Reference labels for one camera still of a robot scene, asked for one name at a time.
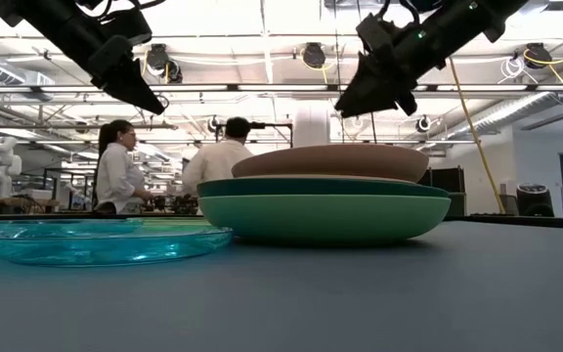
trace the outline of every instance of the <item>man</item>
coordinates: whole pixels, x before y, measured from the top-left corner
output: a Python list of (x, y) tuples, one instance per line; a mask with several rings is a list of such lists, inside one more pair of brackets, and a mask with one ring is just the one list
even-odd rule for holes
[(227, 120), (225, 141), (199, 149), (184, 170), (184, 193), (196, 196), (196, 186), (200, 183), (234, 178), (232, 167), (253, 156), (244, 146), (250, 131), (251, 126), (245, 118), (232, 117)]

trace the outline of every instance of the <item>yellow cable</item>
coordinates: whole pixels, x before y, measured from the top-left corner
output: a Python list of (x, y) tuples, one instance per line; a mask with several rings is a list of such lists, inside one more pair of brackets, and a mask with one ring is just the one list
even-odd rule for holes
[(459, 101), (461, 102), (461, 108), (464, 110), (464, 114), (466, 115), (466, 120), (468, 121), (468, 126), (470, 127), (470, 132), (473, 134), (473, 138), (475, 139), (475, 144), (477, 145), (477, 149), (479, 150), (479, 155), (481, 156), (481, 161), (484, 164), (484, 168), (486, 169), (486, 174), (488, 175), (488, 180), (490, 180), (490, 185), (492, 186), (493, 192), (495, 193), (495, 198), (497, 199), (498, 211), (501, 214), (505, 214), (505, 208), (503, 207), (503, 203), (500, 201), (500, 195), (498, 194), (497, 185), (495, 184), (495, 179), (493, 178), (493, 174), (490, 172), (490, 166), (488, 166), (488, 161), (486, 160), (484, 149), (481, 147), (481, 142), (479, 141), (479, 135), (477, 135), (477, 131), (475, 131), (475, 125), (473, 125), (473, 121), (470, 118), (468, 107), (466, 106), (466, 102), (464, 101), (464, 95), (461, 92), (459, 78), (457, 77), (457, 71), (455, 70), (454, 59), (452, 57), (449, 57), (449, 62), (451, 63), (451, 72), (454, 75), (455, 85), (457, 86), (457, 93), (459, 94)]
[(548, 67), (553, 71), (553, 74), (555, 74), (555, 77), (557, 77), (557, 79), (559, 79), (559, 81), (563, 83), (563, 78), (562, 78), (561, 75), (559, 75), (559, 73), (557, 73), (557, 70), (555, 69), (555, 67), (553, 67), (553, 65), (549, 65)]
[(540, 60), (536, 60), (536, 59), (532, 59), (530, 57), (527, 56), (527, 53), (529, 53), (530, 50), (527, 49), (525, 50), (525, 52), (523, 53), (523, 57), (525, 57), (525, 59), (529, 60), (532, 63), (536, 63), (536, 64), (540, 64), (540, 65), (558, 65), (558, 64), (563, 64), (563, 59), (562, 60), (558, 60), (556, 62), (544, 62), (544, 61), (540, 61)]

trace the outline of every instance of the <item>white shirt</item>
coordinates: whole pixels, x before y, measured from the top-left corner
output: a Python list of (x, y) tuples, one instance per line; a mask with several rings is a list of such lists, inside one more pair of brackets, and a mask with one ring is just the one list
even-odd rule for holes
[(134, 191), (144, 189), (145, 174), (134, 164), (127, 149), (118, 143), (108, 144), (97, 172), (95, 190), (99, 204), (112, 202), (119, 213), (127, 203), (143, 202), (132, 195)]
[(232, 167), (253, 154), (240, 142), (223, 141), (202, 147), (184, 170), (184, 193), (196, 196), (198, 184), (234, 178)]

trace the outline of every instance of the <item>white robot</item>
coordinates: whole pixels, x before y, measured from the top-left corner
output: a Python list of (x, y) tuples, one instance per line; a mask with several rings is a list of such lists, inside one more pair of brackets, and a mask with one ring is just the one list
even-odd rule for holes
[(0, 198), (12, 195), (12, 176), (21, 175), (21, 157), (13, 151), (16, 145), (16, 138), (0, 137)]

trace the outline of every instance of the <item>gray table surface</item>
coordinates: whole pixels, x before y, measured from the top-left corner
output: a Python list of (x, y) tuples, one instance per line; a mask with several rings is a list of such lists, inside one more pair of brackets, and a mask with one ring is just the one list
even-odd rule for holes
[(563, 352), (563, 230), (445, 223), (405, 246), (181, 262), (0, 261), (0, 352)]

